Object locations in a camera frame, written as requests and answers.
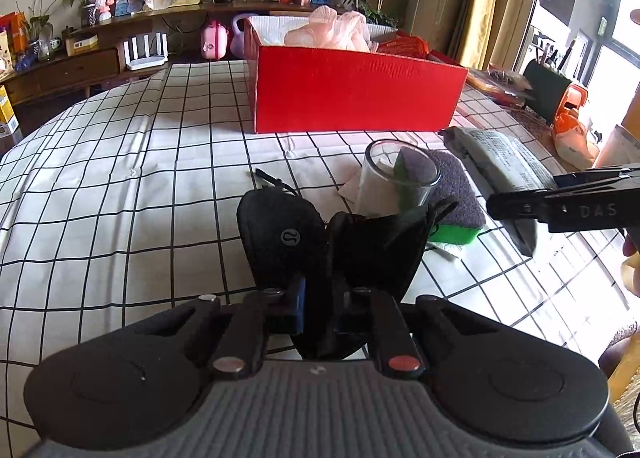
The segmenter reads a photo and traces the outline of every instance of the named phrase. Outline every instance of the pink tissue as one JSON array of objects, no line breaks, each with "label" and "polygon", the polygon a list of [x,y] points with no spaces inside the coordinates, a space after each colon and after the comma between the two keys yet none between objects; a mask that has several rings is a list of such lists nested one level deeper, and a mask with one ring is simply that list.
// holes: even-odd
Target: pink tissue
[{"label": "pink tissue", "polygon": [[285,46],[305,46],[330,50],[375,52],[366,18],[359,12],[338,13],[329,6],[320,6],[309,15],[309,24],[289,30],[284,36]]}]

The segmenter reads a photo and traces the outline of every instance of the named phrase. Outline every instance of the orange packaging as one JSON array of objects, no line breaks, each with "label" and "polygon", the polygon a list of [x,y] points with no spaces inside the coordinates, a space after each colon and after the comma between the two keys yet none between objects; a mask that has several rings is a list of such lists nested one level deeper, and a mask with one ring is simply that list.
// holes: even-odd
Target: orange packaging
[{"label": "orange packaging", "polygon": [[27,20],[24,17],[23,12],[14,12],[14,16],[11,19],[11,34],[14,40],[14,51],[21,52],[27,50],[29,41],[27,34],[24,31],[24,25]]},{"label": "orange packaging", "polygon": [[9,47],[13,54],[27,49],[27,35],[24,31],[26,19],[21,12],[12,12],[0,18],[0,26],[9,28]]},{"label": "orange packaging", "polygon": [[427,59],[427,55],[429,54],[429,45],[420,37],[407,35],[402,31],[398,31],[398,37],[391,41],[381,43],[378,46],[377,52],[402,55],[404,57],[413,57],[416,59]]}]

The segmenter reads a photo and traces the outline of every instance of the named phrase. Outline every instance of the newspaper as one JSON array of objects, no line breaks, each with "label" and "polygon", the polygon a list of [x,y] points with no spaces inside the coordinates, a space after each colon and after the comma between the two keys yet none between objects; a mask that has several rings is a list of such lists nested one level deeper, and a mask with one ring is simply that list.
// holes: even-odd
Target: newspaper
[{"label": "newspaper", "polygon": [[[517,138],[498,131],[452,127],[444,130],[444,144],[462,161],[485,198],[497,192],[558,188],[551,173]],[[546,260],[557,248],[550,243],[546,225],[537,220],[504,220],[502,224],[523,256]]]}]

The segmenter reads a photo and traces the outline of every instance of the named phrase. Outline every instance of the red box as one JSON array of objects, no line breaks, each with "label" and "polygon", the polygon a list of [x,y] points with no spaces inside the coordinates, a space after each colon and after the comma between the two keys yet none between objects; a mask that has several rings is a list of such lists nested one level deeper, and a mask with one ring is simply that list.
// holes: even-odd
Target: red box
[{"label": "red box", "polygon": [[[449,126],[466,69],[390,54],[270,46],[304,18],[245,21],[249,103],[256,133],[438,131]],[[373,39],[395,31],[370,25]]]}]

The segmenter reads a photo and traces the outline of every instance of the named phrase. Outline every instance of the black pouch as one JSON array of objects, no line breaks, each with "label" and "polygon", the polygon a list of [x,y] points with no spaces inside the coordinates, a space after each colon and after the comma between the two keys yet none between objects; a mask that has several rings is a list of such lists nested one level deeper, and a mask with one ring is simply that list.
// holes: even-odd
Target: black pouch
[{"label": "black pouch", "polygon": [[256,287],[287,288],[295,275],[305,276],[305,332],[292,337],[296,349],[305,359],[351,355],[366,339],[334,333],[334,289],[377,288],[400,302],[434,224],[457,203],[444,199],[381,218],[340,212],[325,229],[313,204],[263,171],[256,174],[274,187],[246,193],[237,213]]}]

